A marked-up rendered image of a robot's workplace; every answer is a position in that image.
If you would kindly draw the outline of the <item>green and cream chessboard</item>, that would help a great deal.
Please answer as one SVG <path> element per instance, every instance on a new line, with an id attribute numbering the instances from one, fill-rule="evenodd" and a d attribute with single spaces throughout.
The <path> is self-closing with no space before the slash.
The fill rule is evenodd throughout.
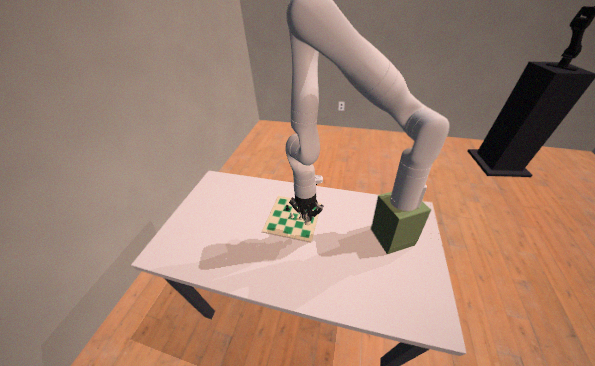
<path id="1" fill-rule="evenodd" d="M 288 197 L 277 197 L 262 232 L 312 242 L 319 214 L 312 216 L 311 224 L 307 226 L 304 224 L 305 221 L 299 219 L 300 212 L 297 213 L 290 205 L 290 200 Z M 286 205 L 289 206 L 289 211 L 286 211 Z M 293 219 L 290 218 L 291 212 L 294 215 Z"/>

